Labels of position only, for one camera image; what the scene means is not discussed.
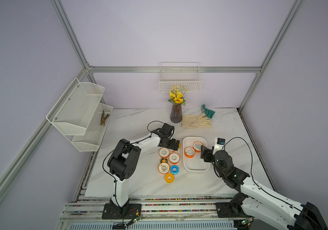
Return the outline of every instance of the work glove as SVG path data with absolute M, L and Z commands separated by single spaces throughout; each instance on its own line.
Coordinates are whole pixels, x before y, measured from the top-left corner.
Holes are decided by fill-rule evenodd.
M 208 117 L 208 118 L 212 118 L 212 116 L 214 115 L 214 113 L 215 113 L 215 111 L 212 111 L 212 110 L 210 110 L 210 109 L 208 109 L 208 108 L 205 108 L 205 105 L 203 104 L 202 105 L 202 109 L 204 110 L 204 112 L 205 112 L 205 115 Z
M 200 115 L 183 115 L 182 126 L 185 128 L 211 128 L 211 120 L 205 116 L 205 113 Z

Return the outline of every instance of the white wire basket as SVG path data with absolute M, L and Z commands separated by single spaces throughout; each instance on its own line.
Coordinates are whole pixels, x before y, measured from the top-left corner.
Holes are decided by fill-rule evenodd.
M 100 85 L 78 82 L 51 124 L 63 135 L 84 135 L 103 92 Z
M 77 78 L 73 83 L 76 86 L 61 108 L 54 116 L 52 109 L 47 120 L 80 152 L 97 151 L 113 107 L 101 103 L 104 87 L 91 82 L 79 82 Z M 104 116 L 109 116 L 105 125 L 100 125 L 103 111 Z
M 184 86 L 188 92 L 200 92 L 202 80 L 199 62 L 161 62 L 160 92 L 170 92 L 173 86 Z
M 71 143 L 80 151 L 89 151 L 94 152 L 99 149 L 99 146 L 102 142 L 107 124 L 110 119 L 111 112 L 113 107 L 106 104 L 99 103 L 93 117 L 91 119 L 90 125 L 88 126 L 85 135 L 83 136 L 74 136 Z M 105 125 L 100 125 L 100 118 L 102 117 L 102 112 L 108 118 L 105 120 Z

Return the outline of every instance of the yellow tape roll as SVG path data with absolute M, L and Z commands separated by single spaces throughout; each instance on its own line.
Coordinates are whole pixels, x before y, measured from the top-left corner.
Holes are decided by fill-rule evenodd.
M 167 174 L 165 175 L 165 181 L 166 181 L 167 183 L 171 183 L 171 182 L 173 182 L 173 181 L 174 181 L 174 175 L 171 174 L 171 173 L 167 173 Z

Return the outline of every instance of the aluminum frame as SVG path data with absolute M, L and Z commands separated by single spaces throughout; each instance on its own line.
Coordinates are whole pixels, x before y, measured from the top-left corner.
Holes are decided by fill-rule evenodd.
M 193 67 L 181 67 L 192 70 Z M 166 67 L 166 70 L 177 70 L 178 67 Z M 160 66 L 91 66 L 88 68 L 90 72 L 146 72 L 146 73 L 160 73 Z M 208 66 L 200 67 L 199 72 L 216 73 L 216 72 L 254 72 L 260 73 L 261 67 L 245 66 L 245 67 L 227 67 L 227 66 Z
M 281 42 L 283 41 L 286 32 L 288 31 L 288 29 L 290 28 L 290 25 L 292 24 L 292 22 L 294 21 L 295 17 L 297 16 L 299 10 L 301 9 L 302 5 L 304 3 L 304 0 L 295 0 L 293 2 L 292 7 L 290 8 L 290 11 L 288 13 L 288 15 L 286 16 L 283 25 L 281 26 L 276 38 L 274 39 L 274 42 L 272 43 L 268 53 L 266 54 L 266 57 L 264 58 L 264 61 L 261 64 L 261 72 L 257 73 L 255 78 L 253 79 L 246 95 L 244 96 L 244 99 L 242 101 L 242 103 L 240 104 L 238 111 L 240 113 L 243 112 L 247 102 L 249 101 L 249 99 L 251 98 L 253 92 L 256 89 L 256 86 L 258 85 L 258 83 L 260 82 L 262 76 L 264 75 L 264 72 L 266 71 L 267 67 L 269 66 L 272 58 L 274 57 L 277 49 L 279 48 Z
M 84 77 L 87 77 L 90 82 L 96 84 L 96 81 L 93 76 L 94 72 L 160 72 L 160 67 L 120 67 L 120 66 L 118 66 L 118 67 L 94 67 L 94 66 L 90 66 L 86 60 L 86 57 L 85 57 L 82 49 L 81 49 L 81 46 L 77 40 L 76 34 L 74 33 L 74 30 L 70 24 L 70 21 L 67 17 L 67 14 L 65 12 L 65 9 L 63 8 L 61 1 L 60 0 L 51 0 L 51 2 L 56 10 L 56 13 L 57 13 L 62 25 L 63 25 L 63 28 L 66 31 L 68 38 L 70 39 L 70 42 L 76 52 L 76 55 L 83 67 L 83 69 L 80 71 L 79 75 L 77 76 L 77 78 L 79 80 L 82 80 Z M 304 3 L 304 0 L 295 0 L 294 1 L 281 29 L 279 30 L 279 32 L 277 34 L 277 37 L 275 38 L 264 61 L 262 62 L 261 67 L 201 67 L 200 68 L 200 72 L 254 72 L 254 73 L 256 73 L 256 76 L 255 76 L 245 98 L 243 99 L 243 101 L 240 105 L 240 108 L 239 108 L 240 114 L 244 110 L 245 105 L 249 101 L 256 86 L 258 85 L 259 81 L 261 80 L 263 73 L 267 69 L 269 63 L 271 62 L 273 56 L 275 55 L 277 48 L 279 47 L 281 41 L 285 37 L 287 30 L 289 29 L 292 21 L 296 17 L 296 15 L 299 12 L 300 8 L 302 7 L 303 3 Z M 70 85 L 70 87 L 64 92 L 64 94 L 61 96 L 61 98 L 56 103 L 56 105 L 53 107 L 53 109 L 58 111 L 58 107 L 61 106 L 61 104 L 65 100 L 65 97 L 69 95 L 70 91 L 73 90 L 74 87 L 75 87 L 75 85 Z M 6 170 L 6 172 L 0 178 L 0 204 L 3 201 L 3 199 L 5 198 L 8 191 L 10 190 L 14 181 L 17 179 L 19 173 L 22 171 L 24 166 L 27 164 L 28 160 L 32 157 L 32 154 L 34 153 L 35 149 L 40 144 L 40 142 L 42 141 L 42 139 L 44 138 L 45 134 L 47 133 L 47 131 L 50 127 L 51 127 L 51 124 L 47 121 L 47 119 L 44 119 L 43 122 L 38 127 L 38 129 L 35 131 L 35 133 L 31 136 L 31 138 L 29 139 L 27 144 L 24 146 L 24 148 L 18 154 L 16 159 L 12 162 L 12 164 L 9 166 L 9 168 Z M 86 173 L 89 174 L 89 171 L 91 170 L 92 165 L 94 164 L 94 159 L 95 159 L 96 155 L 97 155 L 97 152 L 93 152 L 91 154 L 89 162 L 88 162 L 88 166 L 85 169 L 84 175 L 86 175 Z M 80 183 L 80 186 L 86 185 L 87 179 L 88 179 L 88 176 L 84 177 Z

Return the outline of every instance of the beige cotton glove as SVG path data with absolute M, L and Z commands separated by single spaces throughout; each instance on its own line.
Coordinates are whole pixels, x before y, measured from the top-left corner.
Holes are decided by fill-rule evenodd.
M 182 126 L 185 128 L 211 128 L 211 120 L 205 113 L 200 115 L 183 115 Z

